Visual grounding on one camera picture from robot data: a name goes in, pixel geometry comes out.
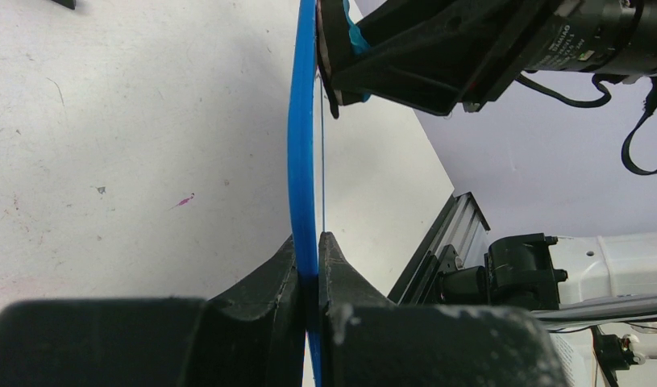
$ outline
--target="blue tape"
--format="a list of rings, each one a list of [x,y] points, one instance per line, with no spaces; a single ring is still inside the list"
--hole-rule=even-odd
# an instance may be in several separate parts
[[[288,196],[297,272],[305,299],[314,381],[321,386],[318,246],[314,212],[314,74],[316,0],[300,0],[288,114]]]
[[[347,19],[347,24],[349,25],[349,36],[351,43],[351,50],[359,55],[368,51],[371,48],[371,45],[368,44],[364,36],[361,35],[361,29],[357,27],[354,22],[351,21],[349,17],[349,0],[343,0],[343,8],[345,9],[345,18]],[[366,102],[371,97],[371,94],[364,94],[364,99],[361,102]]]

